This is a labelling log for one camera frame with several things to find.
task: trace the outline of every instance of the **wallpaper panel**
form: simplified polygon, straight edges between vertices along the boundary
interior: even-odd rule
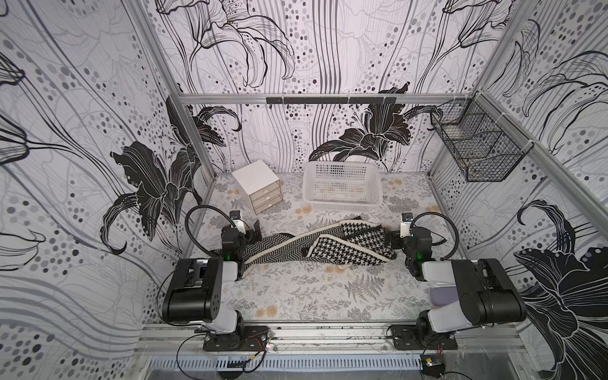
[[[206,185],[114,1],[0,1],[0,378],[120,378]]]
[[[608,3],[538,2],[490,93],[602,202],[608,201]]]
[[[438,106],[226,105],[199,132],[217,172],[258,159],[276,172],[303,171],[309,160],[375,163],[380,171],[427,171],[443,146],[430,124]]]
[[[606,378],[606,240],[527,157],[503,182],[465,182],[449,155],[438,165],[471,259],[498,258],[528,307],[516,328],[541,378]]]
[[[517,0],[142,0],[184,92],[470,92]]]

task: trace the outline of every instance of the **mounting plate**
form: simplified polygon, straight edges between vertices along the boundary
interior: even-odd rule
[[[207,352],[217,351],[262,351],[262,347],[265,346],[268,341],[268,326],[245,326],[244,334],[245,340],[239,340],[233,334],[217,334],[208,335],[209,340],[205,338],[205,344],[202,349]]]
[[[422,341],[416,339],[415,325],[391,325],[389,330],[393,339],[395,349],[399,351],[424,350],[427,348],[434,350],[435,345],[443,344],[444,350],[457,350],[458,343],[453,334],[433,333],[424,337]]]

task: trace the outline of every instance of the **zip tie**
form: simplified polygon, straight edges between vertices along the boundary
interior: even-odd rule
[[[523,146],[523,148],[521,148],[520,150],[522,151],[523,154],[528,154],[528,152],[534,147],[534,143],[536,141],[535,140],[528,140],[528,142],[526,143],[526,145]]]
[[[501,113],[500,113],[500,116],[498,116],[498,117],[496,118],[496,120],[494,121],[494,123],[495,123],[495,124],[498,126],[498,121],[499,121],[499,120],[500,120],[500,119],[501,119],[501,118],[502,118],[504,115],[508,115],[508,114],[509,114],[508,112],[501,112]]]

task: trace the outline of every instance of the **metal bar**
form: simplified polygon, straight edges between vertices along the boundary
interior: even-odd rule
[[[216,179],[213,178],[211,185],[209,185],[209,187],[207,188],[207,194],[205,194],[205,198],[203,198],[202,200],[203,204],[209,204],[209,201],[211,200],[211,195],[213,194],[213,189],[215,188],[215,181]],[[206,211],[207,209],[201,209],[198,218],[194,222],[194,228],[191,231],[192,235],[194,235],[195,237],[198,236],[198,232],[201,230],[202,221],[205,218]],[[188,240],[188,243],[186,243],[184,247],[182,258],[190,258],[190,255],[192,254],[192,249],[194,249],[194,241]]]
[[[422,350],[397,351],[387,329],[394,324],[414,324],[414,321],[392,322],[273,322],[264,321],[272,331],[272,343],[277,345],[273,354],[391,354],[421,353]],[[194,328],[168,325],[146,325],[135,349],[136,356],[174,354]],[[476,328],[455,333],[460,350],[469,352],[525,352],[525,348],[512,323],[491,328]],[[182,347],[186,354],[215,355],[201,351],[205,337],[190,339]],[[246,351],[230,351],[245,354]]]
[[[385,98],[395,99],[397,104],[443,104],[455,99],[471,98],[469,94],[182,94],[184,105],[191,104],[325,104],[368,103]]]
[[[443,215],[446,215],[451,220],[454,220],[452,218],[452,215],[450,215],[450,211],[447,209],[445,203],[443,202],[443,200],[439,196],[439,190],[437,190],[437,187],[435,186],[435,183],[433,183],[433,177],[431,177],[431,176],[429,176],[429,186],[430,186],[431,192],[433,193],[433,196],[435,197],[435,200],[437,201],[437,205],[439,206],[439,211]],[[454,239],[454,232],[452,231],[451,228],[448,228],[448,230],[450,231],[450,234],[452,234],[452,239]],[[469,255],[469,251],[467,250],[467,248],[463,244],[462,239],[458,239],[458,251],[460,252],[460,255],[462,257],[467,258],[468,260],[471,259],[471,256]]]
[[[496,45],[496,48],[492,52],[488,64],[484,68],[482,74],[479,76],[477,83],[473,86],[471,94],[475,94],[479,89],[485,88],[498,65],[502,62],[503,57],[510,50],[509,47],[514,44],[516,34],[521,30],[523,24],[528,21],[530,13],[534,10],[538,1],[533,0],[519,0],[517,9],[511,16],[511,22],[506,26],[505,31],[500,37],[500,41]]]
[[[162,52],[161,43],[158,40],[158,36],[150,25],[150,20],[146,16],[147,12],[142,8],[142,2],[138,0],[127,0],[124,3],[129,8],[130,15],[133,21],[137,24],[137,28],[140,31],[140,35],[144,43],[147,45],[148,51],[150,51],[150,55],[152,56],[152,59],[156,64],[156,67],[158,68],[158,72],[161,75],[161,79],[167,86],[167,91],[169,92],[169,99],[173,102],[173,106],[175,107],[175,110],[178,113],[178,117],[182,122],[184,129],[186,130],[186,134],[192,142],[192,147],[198,155],[199,160],[201,160],[202,167],[204,168],[202,172],[203,178],[205,179],[205,183],[209,184],[213,181],[213,168],[211,166],[211,162],[209,161],[207,150],[205,149],[201,137],[198,134],[198,130],[194,125],[192,115],[190,115],[186,111],[186,109],[180,102],[178,86],[175,80],[173,80],[171,70],[169,70],[169,66],[165,61],[165,57]]]
[[[537,163],[554,185],[576,206],[604,238],[608,238],[608,209],[582,185],[572,173],[536,140],[525,127],[502,107],[489,93],[478,96],[477,103],[488,114],[498,120],[497,124],[520,148],[533,142],[529,157]]]

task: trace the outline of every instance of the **white drawer unit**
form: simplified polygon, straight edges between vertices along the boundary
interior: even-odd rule
[[[277,175],[262,161],[255,161],[232,175],[239,191],[256,214],[283,200]]]

